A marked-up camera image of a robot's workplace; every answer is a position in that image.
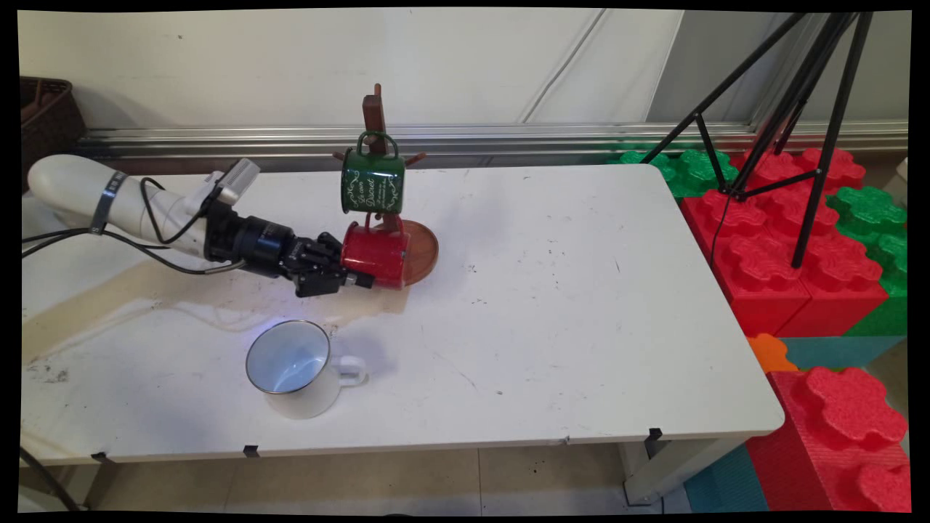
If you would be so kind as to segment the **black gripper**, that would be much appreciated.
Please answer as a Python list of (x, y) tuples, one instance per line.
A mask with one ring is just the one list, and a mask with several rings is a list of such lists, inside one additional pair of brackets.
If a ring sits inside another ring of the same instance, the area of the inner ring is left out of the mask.
[[(295, 236), (291, 228), (279, 223), (243, 218), (229, 205), (210, 206), (205, 218), (207, 261), (242, 264), (241, 270), (262, 277), (294, 279), (298, 298), (335, 294), (342, 287), (370, 289), (375, 283), (374, 275), (340, 265), (342, 244), (329, 232), (316, 239)], [(295, 264), (311, 266), (294, 276), (283, 263), (293, 242)]]

